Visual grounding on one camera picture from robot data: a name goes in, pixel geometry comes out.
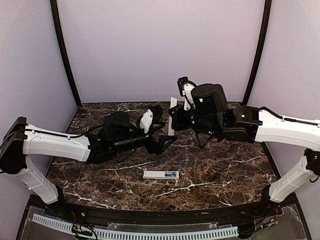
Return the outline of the white remote control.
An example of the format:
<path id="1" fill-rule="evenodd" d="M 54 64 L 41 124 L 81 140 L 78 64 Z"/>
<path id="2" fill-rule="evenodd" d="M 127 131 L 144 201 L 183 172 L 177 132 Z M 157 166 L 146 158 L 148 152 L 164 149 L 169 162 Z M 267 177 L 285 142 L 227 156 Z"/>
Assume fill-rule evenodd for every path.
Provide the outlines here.
<path id="1" fill-rule="evenodd" d="M 166 172 L 176 172 L 177 177 L 165 177 Z M 142 175 L 143 179 L 152 180 L 178 180 L 180 178 L 179 171 L 149 171 L 145 170 Z"/>

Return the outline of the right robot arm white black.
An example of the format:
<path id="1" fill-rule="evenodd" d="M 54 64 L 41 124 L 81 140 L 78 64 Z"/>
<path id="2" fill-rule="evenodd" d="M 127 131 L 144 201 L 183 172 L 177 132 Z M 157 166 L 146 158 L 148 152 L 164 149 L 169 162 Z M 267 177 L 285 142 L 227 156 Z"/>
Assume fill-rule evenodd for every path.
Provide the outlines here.
<path id="1" fill-rule="evenodd" d="M 173 106 L 168 113 L 174 131 L 192 129 L 218 142 L 223 140 L 263 143 L 273 142 L 304 147 L 298 163 L 283 177 L 267 186 L 255 213 L 266 217 L 288 195 L 306 181 L 320 176 L 320 122 L 279 115 L 269 108 L 241 105 L 228 107 L 220 84 L 196 85 L 187 77 L 177 81 L 184 106 Z"/>

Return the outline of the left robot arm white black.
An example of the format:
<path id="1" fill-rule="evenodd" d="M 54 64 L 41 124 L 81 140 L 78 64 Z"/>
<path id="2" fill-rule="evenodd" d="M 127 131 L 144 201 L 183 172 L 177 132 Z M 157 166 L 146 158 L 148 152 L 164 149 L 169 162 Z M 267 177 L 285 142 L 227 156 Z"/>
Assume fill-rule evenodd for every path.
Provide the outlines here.
<path id="1" fill-rule="evenodd" d="M 82 134 L 67 134 L 38 128 L 18 117 L 0 145 L 0 171 L 19 178 L 60 218 L 67 218 L 70 206 L 64 202 L 62 190 L 51 183 L 33 164 L 30 155 L 62 157 L 88 164 L 101 164 L 117 154 L 144 147 L 149 154 L 160 155 L 176 136 L 154 132 L 165 126 L 160 121 L 162 113 L 152 109 L 139 118 L 138 124 L 130 122 L 130 115 L 116 111 L 106 115 L 103 123 Z"/>

